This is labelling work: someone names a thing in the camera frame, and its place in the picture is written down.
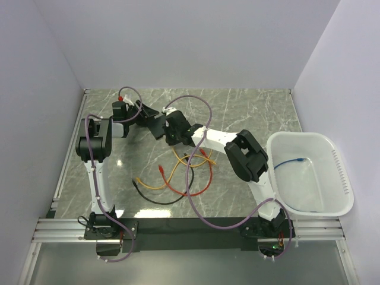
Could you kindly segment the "black network switch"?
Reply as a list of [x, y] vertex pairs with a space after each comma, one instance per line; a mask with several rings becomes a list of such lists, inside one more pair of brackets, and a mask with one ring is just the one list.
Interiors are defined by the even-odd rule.
[[152, 118], [147, 122], [147, 127], [156, 140], [159, 140], [164, 136], [163, 125], [165, 124], [165, 122], [166, 117], [163, 115], [156, 118]]

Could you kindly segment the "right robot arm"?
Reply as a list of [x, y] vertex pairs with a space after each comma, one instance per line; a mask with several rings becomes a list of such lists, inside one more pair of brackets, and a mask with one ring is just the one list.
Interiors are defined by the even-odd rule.
[[235, 175], [246, 182], [257, 203], [261, 230], [274, 237], [282, 230], [286, 214], [276, 201], [268, 174], [268, 154], [248, 130], [223, 132], [201, 124], [191, 125], [174, 107], [163, 108], [163, 131], [168, 145], [183, 144], [223, 153]]

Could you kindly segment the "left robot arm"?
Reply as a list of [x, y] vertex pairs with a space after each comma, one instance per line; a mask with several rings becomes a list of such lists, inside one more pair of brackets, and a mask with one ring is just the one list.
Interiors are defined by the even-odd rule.
[[75, 152], [84, 163], [91, 191], [91, 214], [87, 227], [98, 227], [105, 238], [119, 232], [115, 204], [109, 190], [108, 160], [112, 153], [112, 139], [126, 138], [133, 124], [147, 127], [159, 115], [140, 100], [112, 103], [112, 116], [101, 118], [89, 114], [81, 120]]

